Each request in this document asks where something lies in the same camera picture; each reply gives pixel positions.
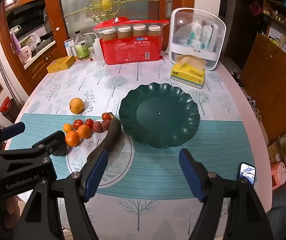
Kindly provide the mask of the person's left hand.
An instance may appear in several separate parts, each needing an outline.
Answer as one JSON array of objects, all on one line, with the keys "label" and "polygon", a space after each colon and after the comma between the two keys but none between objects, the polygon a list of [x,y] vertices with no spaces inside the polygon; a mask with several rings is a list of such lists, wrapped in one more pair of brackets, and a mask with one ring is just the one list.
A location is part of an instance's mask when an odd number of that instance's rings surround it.
[{"label": "person's left hand", "polygon": [[13,229],[20,219],[17,196],[0,200],[0,222],[7,229]]}]

